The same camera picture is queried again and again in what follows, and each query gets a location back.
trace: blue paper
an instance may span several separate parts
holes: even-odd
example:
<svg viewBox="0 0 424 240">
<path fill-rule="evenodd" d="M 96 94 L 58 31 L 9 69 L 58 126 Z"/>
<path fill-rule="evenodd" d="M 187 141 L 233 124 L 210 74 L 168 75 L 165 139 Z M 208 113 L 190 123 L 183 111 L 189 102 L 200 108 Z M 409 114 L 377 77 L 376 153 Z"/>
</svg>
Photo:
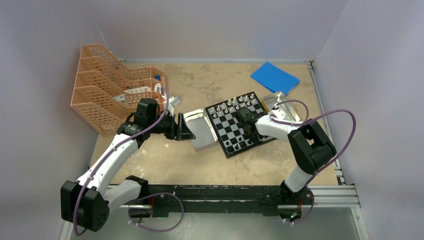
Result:
<svg viewBox="0 0 424 240">
<path fill-rule="evenodd" d="M 265 62 L 260 68 L 252 73 L 250 77 L 273 93 L 282 91 L 286 96 L 300 82 L 296 77 L 269 62 Z"/>
</svg>

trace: tan table surface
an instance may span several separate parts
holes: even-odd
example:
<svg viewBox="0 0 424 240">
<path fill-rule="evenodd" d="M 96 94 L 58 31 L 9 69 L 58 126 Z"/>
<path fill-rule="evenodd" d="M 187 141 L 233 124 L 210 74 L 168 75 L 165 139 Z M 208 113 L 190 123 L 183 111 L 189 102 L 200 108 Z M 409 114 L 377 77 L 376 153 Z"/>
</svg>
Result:
<svg viewBox="0 0 424 240">
<path fill-rule="evenodd" d="M 176 113 L 228 100 L 254 91 L 259 99 L 271 92 L 250 78 L 262 63 L 127 63 L 130 68 L 153 66 L 165 72 L 166 87 L 171 96 L 179 96 Z M 320 114 L 319 105 L 308 67 L 305 64 L 276 64 L 300 79 L 288 99 L 304 101 L 309 116 Z M 301 119 L 306 111 L 294 103 Z M 113 137 L 99 134 L 91 164 L 102 155 Z M 195 152 L 191 141 L 174 141 L 161 135 L 151 135 L 122 166 L 112 180 L 120 184 L 127 176 L 144 178 L 150 184 L 169 185 L 279 185 L 296 165 L 290 144 L 274 140 L 254 147 L 229 159 L 217 144 Z M 333 167 L 321 172 L 311 185 L 338 185 Z"/>
</svg>

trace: folding chess board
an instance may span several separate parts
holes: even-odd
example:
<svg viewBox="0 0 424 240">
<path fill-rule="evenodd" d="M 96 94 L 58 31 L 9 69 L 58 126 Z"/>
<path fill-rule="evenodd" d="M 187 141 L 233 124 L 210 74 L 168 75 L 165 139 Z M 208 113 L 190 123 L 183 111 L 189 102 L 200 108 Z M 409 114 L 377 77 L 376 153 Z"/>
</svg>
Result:
<svg viewBox="0 0 424 240">
<path fill-rule="evenodd" d="M 274 139 L 269 136 L 260 136 L 255 140 L 248 138 L 236 119 L 236 111 L 242 107 L 247 107 L 253 113 L 265 112 L 253 91 L 205 108 L 227 158 Z"/>
</svg>

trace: floor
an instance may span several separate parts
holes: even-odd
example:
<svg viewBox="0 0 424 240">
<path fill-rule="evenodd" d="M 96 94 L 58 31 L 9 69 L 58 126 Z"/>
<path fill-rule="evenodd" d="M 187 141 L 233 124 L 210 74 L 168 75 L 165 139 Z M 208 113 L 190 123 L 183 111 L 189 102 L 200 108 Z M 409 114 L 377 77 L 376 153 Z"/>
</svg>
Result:
<svg viewBox="0 0 424 240">
<path fill-rule="evenodd" d="M 171 96 L 179 96 L 176 113 L 205 108 L 229 98 L 254 91 L 262 99 L 271 92 L 250 78 L 261 63 L 127 63 L 129 68 L 153 66 L 165 72 Z M 300 79 L 288 99 L 304 101 L 310 116 L 320 114 L 313 82 L 306 64 L 276 64 Z M 305 110 L 293 104 L 301 119 Z M 111 143 L 99 135 L 92 164 Z M 279 185 L 291 173 L 296 161 L 290 145 L 281 140 L 257 146 L 227 159 L 221 146 L 195 152 L 190 141 L 171 141 L 152 135 L 122 166 L 112 184 L 127 176 L 147 179 L 150 184 L 178 185 Z M 338 185 L 332 167 L 321 172 L 311 185 Z"/>
<path fill-rule="evenodd" d="M 164 218 L 144 218 L 142 224 L 150 228 L 166 229 L 172 227 L 180 215 L 170 213 L 169 217 Z M 106 224 L 98 232 L 72 235 L 71 240 L 358 240 L 353 221 L 350 208 L 314 208 L 307 220 L 294 226 L 282 223 L 279 216 L 185 213 L 177 228 L 157 233 L 128 224 L 128 209 L 120 208 L 109 215 Z"/>
</svg>

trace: white wall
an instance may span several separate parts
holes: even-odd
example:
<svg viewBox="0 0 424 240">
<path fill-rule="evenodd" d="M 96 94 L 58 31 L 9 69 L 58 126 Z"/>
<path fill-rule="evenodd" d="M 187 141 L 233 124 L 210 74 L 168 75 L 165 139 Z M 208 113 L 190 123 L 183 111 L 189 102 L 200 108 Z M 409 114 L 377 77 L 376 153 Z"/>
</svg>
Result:
<svg viewBox="0 0 424 240">
<path fill-rule="evenodd" d="M 0 1 L 0 239 L 59 237 L 60 188 L 97 133 L 70 107 L 81 45 L 100 42 L 82 0 Z"/>
<path fill-rule="evenodd" d="M 357 117 L 340 163 L 372 240 L 424 235 L 423 23 L 419 0 L 349 0 L 314 65 L 325 109 Z M 329 123 L 340 149 L 351 121 Z"/>
<path fill-rule="evenodd" d="M 309 61 L 347 0 L 89 0 L 120 58 Z"/>
</svg>

